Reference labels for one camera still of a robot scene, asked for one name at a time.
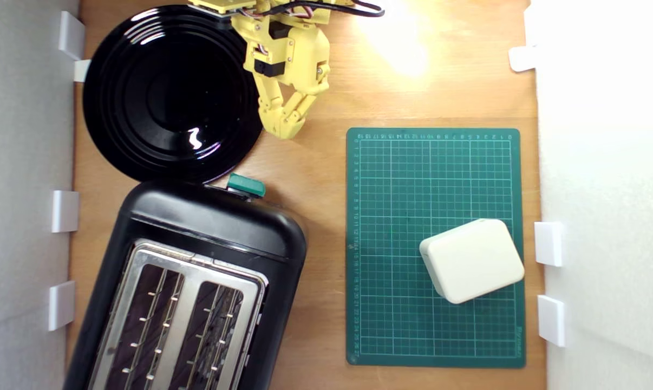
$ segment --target white wall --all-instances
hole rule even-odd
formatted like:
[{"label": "white wall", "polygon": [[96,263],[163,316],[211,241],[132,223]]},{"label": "white wall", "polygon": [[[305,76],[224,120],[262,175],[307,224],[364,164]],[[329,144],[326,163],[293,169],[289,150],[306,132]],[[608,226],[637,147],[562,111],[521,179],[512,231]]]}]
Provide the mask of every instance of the white wall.
[{"label": "white wall", "polygon": [[532,6],[543,218],[566,227],[548,388],[653,390],[653,1]]},{"label": "white wall", "polygon": [[71,188],[73,61],[57,50],[77,0],[0,0],[0,389],[60,388],[64,330],[48,289],[67,279],[69,236],[50,233],[52,190]]}]

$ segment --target black plate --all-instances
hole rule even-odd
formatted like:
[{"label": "black plate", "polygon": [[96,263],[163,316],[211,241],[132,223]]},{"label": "black plate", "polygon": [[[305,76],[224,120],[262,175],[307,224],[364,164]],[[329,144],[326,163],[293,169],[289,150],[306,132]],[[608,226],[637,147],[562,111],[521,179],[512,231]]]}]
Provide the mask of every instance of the black plate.
[{"label": "black plate", "polygon": [[232,170],[262,131],[246,47],[229,21],[187,5],[126,20],[98,47],[84,84],[94,143],[139,181],[206,182]]}]

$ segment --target cable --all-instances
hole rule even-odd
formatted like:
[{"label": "cable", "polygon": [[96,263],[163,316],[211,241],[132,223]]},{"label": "cable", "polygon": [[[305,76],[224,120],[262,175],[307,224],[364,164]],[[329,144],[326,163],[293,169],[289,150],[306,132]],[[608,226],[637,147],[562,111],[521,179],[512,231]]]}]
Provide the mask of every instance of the cable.
[{"label": "cable", "polygon": [[359,5],[360,7],[365,7],[374,10],[374,12],[359,10],[358,8],[346,7],[345,5],[336,5],[336,4],[322,3],[322,2],[309,2],[307,0],[297,0],[296,2],[288,2],[285,4],[277,5],[276,7],[271,8],[268,11],[260,12],[258,15],[262,15],[262,16],[276,15],[279,13],[283,13],[289,10],[290,8],[294,8],[294,7],[303,7],[303,8],[310,7],[312,9],[321,8],[323,10],[338,11],[338,12],[343,12],[356,16],[364,16],[364,17],[384,16],[384,10],[378,5],[361,2],[361,0],[352,0],[352,2],[356,5]]}]

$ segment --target green cutting mat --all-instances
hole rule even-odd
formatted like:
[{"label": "green cutting mat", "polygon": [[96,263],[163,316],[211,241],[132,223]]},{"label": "green cutting mat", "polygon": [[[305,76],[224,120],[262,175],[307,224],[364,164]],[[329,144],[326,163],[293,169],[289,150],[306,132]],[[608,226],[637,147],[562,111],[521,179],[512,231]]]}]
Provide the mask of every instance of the green cutting mat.
[{"label": "green cutting mat", "polygon": [[524,252],[519,132],[352,128],[347,139],[348,361],[523,367],[524,281],[451,304],[418,250],[426,237],[497,218]]}]

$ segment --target white clip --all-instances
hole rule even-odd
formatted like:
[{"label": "white clip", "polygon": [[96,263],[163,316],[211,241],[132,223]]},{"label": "white clip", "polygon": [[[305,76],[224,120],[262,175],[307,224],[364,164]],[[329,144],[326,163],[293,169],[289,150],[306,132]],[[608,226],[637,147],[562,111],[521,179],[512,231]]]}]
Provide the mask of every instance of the white clip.
[{"label": "white clip", "polygon": [[539,335],[556,346],[565,346],[565,304],[539,295]]},{"label": "white clip", "polygon": [[47,329],[53,332],[74,320],[76,284],[69,281],[50,287],[49,320]]},{"label": "white clip", "polygon": [[534,241],[536,261],[553,267],[562,267],[562,224],[535,222]]},{"label": "white clip", "polygon": [[74,191],[55,191],[52,196],[52,233],[79,229],[80,197]]},{"label": "white clip", "polygon": [[91,60],[74,61],[74,81],[86,82],[89,66],[91,66]]},{"label": "white clip", "polygon": [[60,24],[59,50],[69,55],[72,60],[83,59],[86,26],[67,11],[62,11]]},{"label": "white clip", "polygon": [[529,5],[526,10],[524,10],[526,46],[512,47],[512,49],[510,49],[510,67],[513,71],[524,72],[536,67],[540,26],[536,5]]}]

